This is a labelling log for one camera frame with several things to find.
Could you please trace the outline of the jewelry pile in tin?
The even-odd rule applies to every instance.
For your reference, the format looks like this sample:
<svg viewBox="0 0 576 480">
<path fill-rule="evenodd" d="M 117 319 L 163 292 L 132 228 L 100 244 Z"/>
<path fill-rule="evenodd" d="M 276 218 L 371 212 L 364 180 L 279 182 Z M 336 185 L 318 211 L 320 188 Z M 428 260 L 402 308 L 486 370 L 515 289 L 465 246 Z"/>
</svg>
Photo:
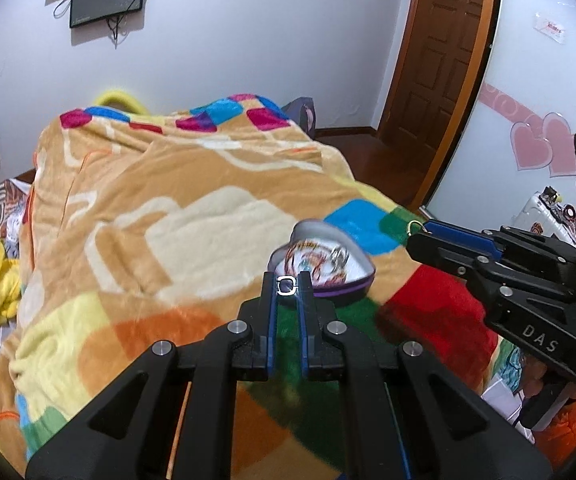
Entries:
<svg viewBox="0 0 576 480">
<path fill-rule="evenodd" d="M 295 278 L 307 272 L 314 286 L 341 285 L 347 279 L 349 259 L 350 252 L 341 245 L 330 247 L 317 240 L 299 240 L 288 248 L 282 270 Z"/>
</svg>

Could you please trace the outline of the dark grey bag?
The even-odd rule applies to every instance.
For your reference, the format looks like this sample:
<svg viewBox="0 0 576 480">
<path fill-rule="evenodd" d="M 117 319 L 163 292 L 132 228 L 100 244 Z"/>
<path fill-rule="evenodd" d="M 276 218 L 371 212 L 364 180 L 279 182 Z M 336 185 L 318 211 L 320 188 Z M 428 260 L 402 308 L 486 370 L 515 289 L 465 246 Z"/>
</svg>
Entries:
<svg viewBox="0 0 576 480">
<path fill-rule="evenodd" d="M 295 122 L 311 139 L 316 136 L 316 110 L 314 100 L 300 96 L 281 108 L 283 114 Z"/>
</svg>

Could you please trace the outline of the purple heart-shaped jewelry tin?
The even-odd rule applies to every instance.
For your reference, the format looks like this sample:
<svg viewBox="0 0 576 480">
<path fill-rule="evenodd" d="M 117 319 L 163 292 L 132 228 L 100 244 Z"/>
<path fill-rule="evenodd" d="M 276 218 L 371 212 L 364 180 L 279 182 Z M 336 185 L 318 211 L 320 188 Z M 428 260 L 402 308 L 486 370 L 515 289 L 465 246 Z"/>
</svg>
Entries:
<svg viewBox="0 0 576 480">
<path fill-rule="evenodd" d="M 323 220 L 306 219 L 293 227 L 286 244 L 269 257 L 277 276 L 309 272 L 314 296 L 345 307 L 367 295 L 376 266 L 350 235 Z"/>
</svg>

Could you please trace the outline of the colourful patchwork fleece blanket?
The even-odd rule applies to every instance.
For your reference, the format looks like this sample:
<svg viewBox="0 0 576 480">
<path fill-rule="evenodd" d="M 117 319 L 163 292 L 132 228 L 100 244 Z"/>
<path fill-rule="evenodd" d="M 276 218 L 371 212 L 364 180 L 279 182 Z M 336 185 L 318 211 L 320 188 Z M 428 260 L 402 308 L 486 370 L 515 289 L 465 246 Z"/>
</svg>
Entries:
<svg viewBox="0 0 576 480">
<path fill-rule="evenodd" d="M 0 353 L 0 452 L 17 471 L 152 342 L 190 344 L 232 320 L 306 219 L 346 232 L 375 266 L 345 322 L 419 340 L 474 391 L 491 378 L 482 306 L 410 259 L 409 212 L 270 100 L 169 116 L 76 108 L 42 130 L 34 164 L 18 325 Z"/>
</svg>

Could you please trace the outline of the white wardrobe sliding door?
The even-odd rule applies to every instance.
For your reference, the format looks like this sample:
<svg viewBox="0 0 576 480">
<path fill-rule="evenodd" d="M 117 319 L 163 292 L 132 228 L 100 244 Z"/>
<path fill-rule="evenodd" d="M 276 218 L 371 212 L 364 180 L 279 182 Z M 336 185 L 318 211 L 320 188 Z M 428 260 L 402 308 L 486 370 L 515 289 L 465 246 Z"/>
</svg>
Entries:
<svg viewBox="0 0 576 480">
<path fill-rule="evenodd" d="M 576 0 L 501 0 L 478 100 L 427 210 L 481 231 L 546 186 L 576 208 Z"/>
</svg>

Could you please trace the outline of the yellow curved bed rail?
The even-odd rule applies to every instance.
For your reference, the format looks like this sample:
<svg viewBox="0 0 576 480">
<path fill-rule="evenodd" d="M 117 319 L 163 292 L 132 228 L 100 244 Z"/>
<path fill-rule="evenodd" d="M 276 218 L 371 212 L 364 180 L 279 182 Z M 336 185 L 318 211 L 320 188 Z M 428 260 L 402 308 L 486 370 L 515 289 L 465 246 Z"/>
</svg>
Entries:
<svg viewBox="0 0 576 480">
<path fill-rule="evenodd" d="M 128 114 L 136 115 L 149 115 L 148 110 L 135 96 L 128 92 L 118 89 L 111 89 L 102 92 L 97 99 L 94 100 L 97 106 L 109 106 L 126 112 Z"/>
</svg>

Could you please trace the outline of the brown wooden door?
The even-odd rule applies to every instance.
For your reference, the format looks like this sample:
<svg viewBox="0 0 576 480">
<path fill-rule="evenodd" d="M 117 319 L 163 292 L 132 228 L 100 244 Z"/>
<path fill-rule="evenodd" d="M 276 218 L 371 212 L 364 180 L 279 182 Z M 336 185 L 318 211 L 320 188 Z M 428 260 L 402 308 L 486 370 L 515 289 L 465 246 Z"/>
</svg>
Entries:
<svg viewBox="0 0 576 480">
<path fill-rule="evenodd" d="M 388 193 L 415 208 L 455 138 L 495 0 L 410 0 L 378 127 L 393 152 Z"/>
</svg>

